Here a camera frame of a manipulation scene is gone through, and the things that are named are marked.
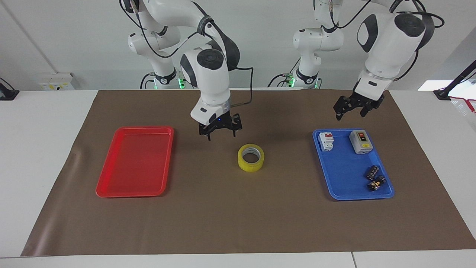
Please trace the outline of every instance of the wall socket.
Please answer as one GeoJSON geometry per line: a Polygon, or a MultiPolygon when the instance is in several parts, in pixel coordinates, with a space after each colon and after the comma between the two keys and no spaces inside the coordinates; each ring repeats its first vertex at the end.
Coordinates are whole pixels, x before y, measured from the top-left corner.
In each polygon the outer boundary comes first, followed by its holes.
{"type": "Polygon", "coordinates": [[[39,84],[43,90],[76,90],[79,88],[78,81],[70,72],[42,75],[39,84]]]}

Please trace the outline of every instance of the brown paper mat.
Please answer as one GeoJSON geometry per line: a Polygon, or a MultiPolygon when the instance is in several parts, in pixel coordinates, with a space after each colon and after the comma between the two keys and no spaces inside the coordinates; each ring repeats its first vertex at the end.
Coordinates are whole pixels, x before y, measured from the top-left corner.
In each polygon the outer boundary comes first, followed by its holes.
{"type": "MultiPolygon", "coordinates": [[[[244,101],[248,92],[233,92],[244,101]]],[[[396,103],[386,99],[341,122],[343,91],[256,92],[243,130],[198,135],[189,112],[199,92],[100,91],[32,230],[22,256],[200,254],[476,248],[396,103]],[[162,197],[103,199],[95,187],[116,129],[170,125],[175,140],[162,197]],[[312,132],[364,128],[396,194],[335,201],[312,132]],[[262,170],[245,173],[237,151],[260,145],[262,170]]]]}

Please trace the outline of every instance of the white table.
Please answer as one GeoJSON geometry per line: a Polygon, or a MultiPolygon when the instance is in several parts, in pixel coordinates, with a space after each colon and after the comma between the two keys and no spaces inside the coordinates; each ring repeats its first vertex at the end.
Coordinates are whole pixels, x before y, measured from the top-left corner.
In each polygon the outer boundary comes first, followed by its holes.
{"type": "MultiPolygon", "coordinates": [[[[0,256],[18,257],[23,250],[96,93],[21,92],[13,102],[0,102],[0,256]]],[[[438,101],[431,92],[391,94],[476,237],[476,133],[451,102],[438,101]],[[442,148],[442,140],[451,145],[442,148]]],[[[476,250],[0,259],[0,267],[473,268],[475,263],[476,250]]]]}

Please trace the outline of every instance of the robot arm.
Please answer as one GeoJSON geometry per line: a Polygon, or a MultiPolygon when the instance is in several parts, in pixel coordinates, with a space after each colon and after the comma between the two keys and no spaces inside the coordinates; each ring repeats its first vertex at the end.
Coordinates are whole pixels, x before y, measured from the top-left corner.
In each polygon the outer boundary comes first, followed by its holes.
{"type": "MultiPolygon", "coordinates": [[[[134,12],[130,1],[125,0],[124,5],[126,7],[126,11],[131,13],[134,12]]],[[[177,77],[177,70],[172,63],[172,59],[165,58],[165,56],[168,56],[168,54],[162,51],[163,49],[178,44],[180,41],[180,31],[178,27],[168,27],[156,22],[144,5],[139,4],[137,11],[140,16],[142,27],[144,28],[145,36],[147,40],[149,40],[149,44],[154,49],[154,51],[164,56],[164,58],[158,57],[150,49],[149,45],[144,39],[142,31],[129,35],[129,48],[134,53],[144,56],[149,60],[150,64],[152,65],[152,69],[154,70],[153,77],[157,88],[178,88],[178,80],[175,79],[177,77]]]]}
{"type": "MultiPolygon", "coordinates": [[[[335,21],[338,21],[343,1],[333,1],[335,21]]],[[[316,0],[314,16],[322,24],[321,28],[306,28],[294,34],[293,45],[301,53],[299,66],[292,73],[294,86],[315,87],[321,66],[321,58],[317,52],[336,51],[344,44],[344,33],[341,29],[334,29],[329,6],[328,0],[316,0]]]]}
{"type": "Polygon", "coordinates": [[[389,8],[388,14],[371,14],[361,24],[357,41],[368,53],[365,68],[350,97],[341,96],[334,110],[336,118],[363,107],[362,117],[382,103],[383,91],[398,76],[411,56],[431,39],[435,25],[431,17],[415,15],[419,7],[413,1],[373,0],[389,8]]]}
{"type": "MultiPolygon", "coordinates": [[[[199,133],[207,135],[209,140],[210,133],[220,128],[230,129],[235,135],[236,130],[241,129],[241,121],[239,114],[231,116],[229,112],[228,72],[238,65],[237,45],[193,1],[130,0],[130,5],[138,19],[141,19],[141,10],[147,11],[146,15],[159,25],[192,27],[198,34],[211,38],[205,46],[186,52],[180,60],[185,79],[200,89],[200,99],[190,115],[198,121],[199,133]]],[[[161,60],[165,58],[160,54],[156,56],[161,60]]]]}

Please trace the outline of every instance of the yellow tape roll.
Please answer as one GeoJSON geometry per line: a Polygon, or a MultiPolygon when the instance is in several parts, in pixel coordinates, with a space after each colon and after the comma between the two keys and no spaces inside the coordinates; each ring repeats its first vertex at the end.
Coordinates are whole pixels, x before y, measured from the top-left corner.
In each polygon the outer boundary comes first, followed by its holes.
{"type": "Polygon", "coordinates": [[[256,172],[260,170],[263,166],[265,161],[265,152],[261,147],[256,144],[246,144],[243,145],[240,150],[238,151],[238,165],[241,169],[246,172],[256,172]],[[255,163],[248,163],[246,162],[243,157],[246,154],[254,154],[258,157],[258,161],[255,163]]]}

